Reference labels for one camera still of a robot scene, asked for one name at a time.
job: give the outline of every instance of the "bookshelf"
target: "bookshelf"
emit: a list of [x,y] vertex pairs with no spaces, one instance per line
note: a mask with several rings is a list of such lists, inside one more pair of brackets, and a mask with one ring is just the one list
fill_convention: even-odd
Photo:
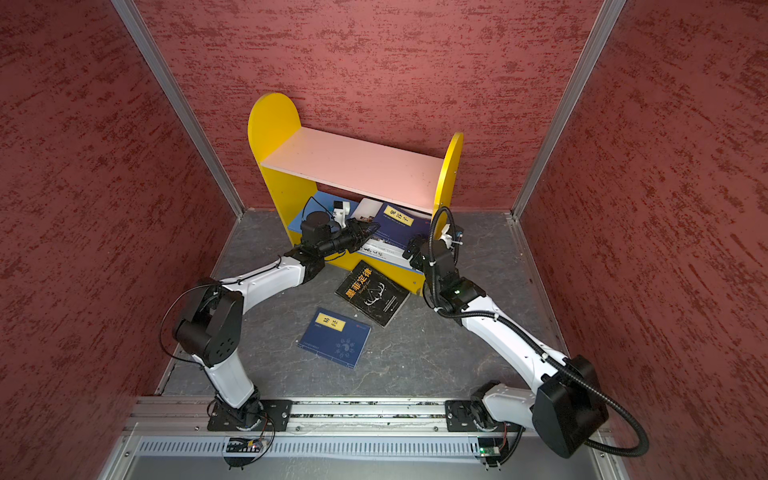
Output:
[[[450,206],[464,135],[454,134],[445,158],[302,127],[296,106],[280,93],[263,95],[250,113],[248,141],[291,243],[301,234],[289,225],[317,193],[317,182],[434,214]],[[351,270],[360,260],[413,293],[424,276],[414,270],[346,254],[331,262]]]

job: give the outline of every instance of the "red wall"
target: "red wall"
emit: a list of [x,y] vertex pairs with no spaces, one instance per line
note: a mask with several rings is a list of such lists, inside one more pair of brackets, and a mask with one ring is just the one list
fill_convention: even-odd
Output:
[[248,207],[271,199],[247,143],[266,91],[308,127],[443,157],[454,205],[508,209],[602,0],[137,0]]
[[0,478],[94,478],[233,214],[108,0],[0,31]]
[[768,478],[766,25],[628,2],[524,214],[569,349],[650,433],[636,480]]

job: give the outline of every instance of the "black book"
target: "black book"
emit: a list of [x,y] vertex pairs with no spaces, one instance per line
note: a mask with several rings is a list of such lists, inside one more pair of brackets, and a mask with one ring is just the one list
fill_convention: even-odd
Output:
[[363,260],[336,289],[336,295],[381,326],[386,326],[400,310],[408,293]]

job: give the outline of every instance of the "pink shelf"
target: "pink shelf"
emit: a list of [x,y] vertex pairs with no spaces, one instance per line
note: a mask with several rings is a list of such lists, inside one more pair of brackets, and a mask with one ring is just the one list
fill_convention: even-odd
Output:
[[261,166],[432,214],[442,162],[301,127]]

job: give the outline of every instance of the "red wallpaper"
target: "red wallpaper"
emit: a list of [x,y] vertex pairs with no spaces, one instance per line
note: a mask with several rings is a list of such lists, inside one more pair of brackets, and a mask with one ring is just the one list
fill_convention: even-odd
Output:
[[569,349],[649,430],[636,480],[768,478],[766,24],[628,2],[525,211]]
[[233,214],[108,0],[0,36],[0,478],[94,478]]
[[602,0],[136,3],[248,207],[271,206],[248,114],[280,91],[308,127],[424,154],[464,131],[454,205],[508,209]]

